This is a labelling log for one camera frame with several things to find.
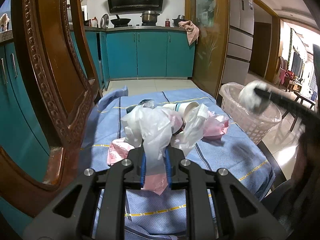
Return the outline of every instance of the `teal cabinet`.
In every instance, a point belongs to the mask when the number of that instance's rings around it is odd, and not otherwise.
[[[98,33],[96,32],[85,32],[85,36],[87,37],[87,42],[89,45],[93,63],[94,63],[94,66],[96,67],[96,71],[98,74],[100,88],[102,89],[103,74],[102,74],[102,68],[100,67],[100,64],[99,64],[98,47],[100,46],[98,46],[97,34]]]
[[[107,54],[110,78],[137,77],[137,33],[107,33]]]
[[[195,44],[189,46],[185,32],[168,32],[167,77],[192,77]]]
[[[167,65],[167,32],[137,32],[138,77],[165,77]]]
[[[79,53],[79,49],[78,49],[78,46],[77,46],[76,37],[75,37],[75,33],[74,32],[71,32],[71,38],[72,38],[73,46],[75,47],[75,51],[76,51],[76,54],[78,56],[78,60],[80,62],[81,68],[82,68],[85,76],[87,77],[87,73],[85,72],[85,69],[84,69],[84,65],[83,65],[83,62],[82,62],[82,59],[81,59],[81,56],[80,56],[80,53]]]
[[[49,155],[33,134],[17,103],[4,47],[0,47],[0,106],[0,145],[21,169],[42,182]]]
[[[107,54],[107,34],[105,32],[100,32],[100,55],[102,63],[102,73],[104,79],[105,88],[108,87],[110,76],[109,76],[109,63]]]
[[[31,223],[32,218],[10,205],[2,197],[0,197],[0,211],[12,229],[22,237],[23,230]]]
[[[5,57],[8,66],[7,69],[9,79],[13,87],[13,92],[21,109],[21,112],[25,120],[27,121],[32,133],[35,135],[36,139],[39,141],[42,148],[49,155],[50,149],[47,139],[45,138],[44,133],[36,117],[36,114],[33,111],[28,93],[23,84],[19,64],[17,61],[16,51],[14,48],[14,43],[9,43],[5,46]]]

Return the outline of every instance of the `black frying pan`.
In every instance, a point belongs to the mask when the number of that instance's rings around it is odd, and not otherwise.
[[[116,14],[116,17],[117,17],[116,19],[111,20],[111,23],[113,25],[126,25],[131,21],[131,19],[127,19],[127,18],[120,19],[119,15],[117,14]]]

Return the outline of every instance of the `red bottle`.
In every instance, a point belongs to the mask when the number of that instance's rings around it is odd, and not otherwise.
[[[165,21],[165,26],[166,26],[166,27],[170,27],[170,21],[169,21],[169,18],[167,18],[167,20]]]

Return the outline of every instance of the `trash basket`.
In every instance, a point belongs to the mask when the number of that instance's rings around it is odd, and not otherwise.
[[[219,92],[223,97],[221,108],[258,144],[267,132],[281,121],[281,112],[272,102],[261,115],[248,112],[238,103],[239,93],[243,88],[243,85],[234,82],[222,85]]]

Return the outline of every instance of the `paper cup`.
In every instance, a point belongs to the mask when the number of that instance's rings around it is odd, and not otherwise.
[[[173,104],[168,103],[163,105],[163,107],[167,107],[171,110],[179,112],[183,119],[185,119],[186,115],[195,107],[199,106],[197,102],[189,102],[189,103],[181,103],[181,104]]]

